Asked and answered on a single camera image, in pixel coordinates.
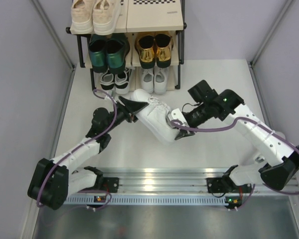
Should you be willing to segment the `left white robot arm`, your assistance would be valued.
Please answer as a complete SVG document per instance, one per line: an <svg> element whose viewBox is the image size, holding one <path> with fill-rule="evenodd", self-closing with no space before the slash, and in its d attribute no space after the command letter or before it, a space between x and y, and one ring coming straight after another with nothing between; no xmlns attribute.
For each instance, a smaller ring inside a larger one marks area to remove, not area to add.
<svg viewBox="0 0 299 239"><path fill-rule="evenodd" d="M41 159L35 168L27 195L38 204L53 210L59 209L67 197L80 191L108 191L103 172L95 167L78 168L92 157L100 154L109 144L109 132L124 121L137 121L137 113L148 106L119 98L113 103L113 111L97 108L93 112L92 126L85 138L68 152L52 159Z"/></svg>

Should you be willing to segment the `gold loafer one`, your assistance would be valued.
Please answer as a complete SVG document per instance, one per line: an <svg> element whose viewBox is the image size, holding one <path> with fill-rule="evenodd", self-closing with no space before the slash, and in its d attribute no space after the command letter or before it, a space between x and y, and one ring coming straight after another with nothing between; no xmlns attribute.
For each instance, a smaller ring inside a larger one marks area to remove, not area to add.
<svg viewBox="0 0 299 239"><path fill-rule="evenodd" d="M139 56L143 69L151 69L155 66L155 46L153 32L140 32L135 40L135 50Z"/></svg>
<svg viewBox="0 0 299 239"><path fill-rule="evenodd" d="M154 37L156 45L156 64L159 68L167 68L171 64L173 38L168 32L158 32Z"/></svg>

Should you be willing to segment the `white chunky sneaker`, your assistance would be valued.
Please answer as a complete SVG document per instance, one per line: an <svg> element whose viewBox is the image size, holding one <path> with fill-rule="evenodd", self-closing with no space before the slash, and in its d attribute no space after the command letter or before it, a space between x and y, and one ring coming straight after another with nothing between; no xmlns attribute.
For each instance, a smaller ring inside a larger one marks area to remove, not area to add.
<svg viewBox="0 0 299 239"><path fill-rule="evenodd" d="M167 123L167 115L171 112L171 108L166 103L143 89L136 89L131 95L131 100L148 103L136 116L161 143L175 142L179 130Z"/></svg>
<svg viewBox="0 0 299 239"><path fill-rule="evenodd" d="M242 134L264 157L271 166L277 166L288 158L292 149L283 142L285 135L270 131L269 133L261 128L254 128Z"/></svg>

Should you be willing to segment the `black white sneaker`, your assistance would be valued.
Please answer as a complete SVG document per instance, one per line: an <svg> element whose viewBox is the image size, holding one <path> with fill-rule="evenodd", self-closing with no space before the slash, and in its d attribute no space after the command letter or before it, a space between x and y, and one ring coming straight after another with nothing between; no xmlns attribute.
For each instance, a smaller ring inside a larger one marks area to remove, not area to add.
<svg viewBox="0 0 299 239"><path fill-rule="evenodd" d="M130 90L132 69L126 68L122 73L115 75L116 93L125 95Z"/></svg>
<svg viewBox="0 0 299 239"><path fill-rule="evenodd" d="M100 85L105 91L113 90L115 88L115 75L109 70L102 73L100 77Z"/></svg>

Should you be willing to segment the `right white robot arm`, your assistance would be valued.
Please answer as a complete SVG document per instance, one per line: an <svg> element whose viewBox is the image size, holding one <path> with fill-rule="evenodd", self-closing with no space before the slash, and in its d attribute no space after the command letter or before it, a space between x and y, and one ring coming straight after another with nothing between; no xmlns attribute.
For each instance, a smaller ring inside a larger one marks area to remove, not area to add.
<svg viewBox="0 0 299 239"><path fill-rule="evenodd" d="M231 166L210 193L235 192L242 185L263 184L284 194L283 188L299 170L299 145L286 141L252 113L244 100L232 90L217 93L205 80L188 90L196 102L189 112L174 109L167 122L180 130L176 139L197 132L221 132L235 129L260 153L262 162Z"/></svg>

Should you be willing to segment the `beige sneaker one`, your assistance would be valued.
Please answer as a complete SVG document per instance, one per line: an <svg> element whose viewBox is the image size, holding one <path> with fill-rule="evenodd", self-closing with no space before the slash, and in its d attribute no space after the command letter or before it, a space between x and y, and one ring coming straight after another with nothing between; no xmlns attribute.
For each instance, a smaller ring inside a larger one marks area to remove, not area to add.
<svg viewBox="0 0 299 239"><path fill-rule="evenodd" d="M72 28L77 33L88 33L93 29L92 11L94 0L74 0L71 6Z"/></svg>
<svg viewBox="0 0 299 239"><path fill-rule="evenodd" d="M97 0L93 6L93 27L97 35L110 35L115 31L121 13L119 0Z"/></svg>

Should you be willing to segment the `green pointed shoe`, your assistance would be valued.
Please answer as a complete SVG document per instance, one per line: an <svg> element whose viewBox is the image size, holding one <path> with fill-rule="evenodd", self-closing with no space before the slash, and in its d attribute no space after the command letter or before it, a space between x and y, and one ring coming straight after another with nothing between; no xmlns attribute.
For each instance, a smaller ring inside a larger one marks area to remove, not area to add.
<svg viewBox="0 0 299 239"><path fill-rule="evenodd" d="M93 34L88 44L88 52L92 69L96 73L107 71L108 65L106 60L106 36Z"/></svg>
<svg viewBox="0 0 299 239"><path fill-rule="evenodd" d="M112 74L121 74L126 67L126 56L130 51L128 38L124 33L114 33L106 42L106 60Z"/></svg>

